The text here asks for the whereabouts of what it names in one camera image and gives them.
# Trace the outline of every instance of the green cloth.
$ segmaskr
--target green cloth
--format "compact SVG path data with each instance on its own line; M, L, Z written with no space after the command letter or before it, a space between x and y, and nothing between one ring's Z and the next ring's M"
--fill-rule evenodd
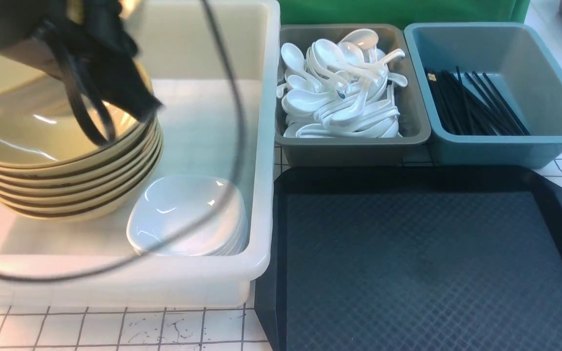
M279 0L281 24L524 22L529 0Z

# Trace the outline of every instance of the black chopstick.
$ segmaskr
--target black chopstick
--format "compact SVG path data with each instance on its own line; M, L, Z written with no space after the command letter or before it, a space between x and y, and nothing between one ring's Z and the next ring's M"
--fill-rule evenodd
M509 113L509 115L511 115L511 118L513 118L513 122L515 122L515 124L517 124L517 126L520 128L520 131L522 131L522 133L525 136L530 136L530 131L528 131L528 129L524 126L524 123L522 123L522 120L517 116L515 111L513 111L513 109L511 109L511 106L509 106L509 104L506 102L506 100L504 99L502 94L500 94L500 91L496 88L496 86L493 84L493 82L489 79L487 74L482 73L482 77L484 77L485 80L489 83L489 85L491 86L491 89L493 90L493 93L495 94L495 96L497 96L499 98L502 105L504 105L504 107L507 109L507 112Z

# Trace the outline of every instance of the black wire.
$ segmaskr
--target black wire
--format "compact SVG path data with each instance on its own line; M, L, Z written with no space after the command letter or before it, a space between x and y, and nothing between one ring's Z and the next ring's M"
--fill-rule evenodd
M243 110L240 94L238 92L238 88L236 85L234 72L229 62L229 58L227 56L227 49L225 48L225 44L222 40L220 31L218 29L216 16L214 16L214 11L212 11L212 7L210 7L207 0L201 0L201 3L203 4L203 8L205 9L206 20L208 22L210 31L212 32L212 36L214 36L216 49L221 58L221 63L223 65L223 68L225 69L225 74L227 75L227 78L229 80L229 85L231 87L231 92L234 98L234 102L236 103L238 140L237 140L237 147L236 147L236 158L234 159L234 165L231 170L231 176L229 180L233 184L237 184L241 177L241 167L243 164L243 150L246 145L246 126L245 126L246 122L244 118L244 110ZM91 269L84 272L82 271L80 273L52 275L47 277L30 277L26 275L8 275L8 274L0 273L0 280L4 280L7 282L22 282L22 283L35 283L35 284L56 283L56 282L65 282L69 280L76 280L80 278L93 277L96 275L109 273L111 271L115 271L116 269L123 268L126 265L132 264L153 253L156 253L157 251L162 250L163 248L172 244L172 242L177 240L183 234L188 233L193 229L196 229L197 227L200 227L203 223L216 217L220 213L220 209L223 209L231 199L233 188L234 187L226 187L227 191L225 191L225 193L221 196L221 199L219 200L218 205L215 206L215 209L201 216L201 218L191 223L190 225L187 225L187 227L181 229L181 231L174 233L172 236L170 236L168 239L164 240L163 242L159 242L158 244L150 247L150 249L148 249L147 251L140 253L140 255L133 255L132 257L125 258L123 260L120 260L119 262L105 265L97 269Z

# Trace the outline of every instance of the grid pattern surface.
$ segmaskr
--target grid pattern surface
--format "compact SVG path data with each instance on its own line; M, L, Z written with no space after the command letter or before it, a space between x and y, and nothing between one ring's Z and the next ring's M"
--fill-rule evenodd
M558 1L533 0L526 24L533 27L562 67ZM430 149L415 149L401 166L435 166ZM275 148L275 177L289 166ZM562 155L538 173L562 186ZM238 309L0 308L0 351L270 351L250 300Z
M270 351L250 298L236 309L0 307L0 350Z

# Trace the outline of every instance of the teal plastic container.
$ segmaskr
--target teal plastic container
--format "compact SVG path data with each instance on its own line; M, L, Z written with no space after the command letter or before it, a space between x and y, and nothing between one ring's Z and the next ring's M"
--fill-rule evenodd
M528 26L427 23L404 30L440 164L517 165L538 169L562 153L562 69ZM531 136L456 136L442 127L425 68L487 73Z

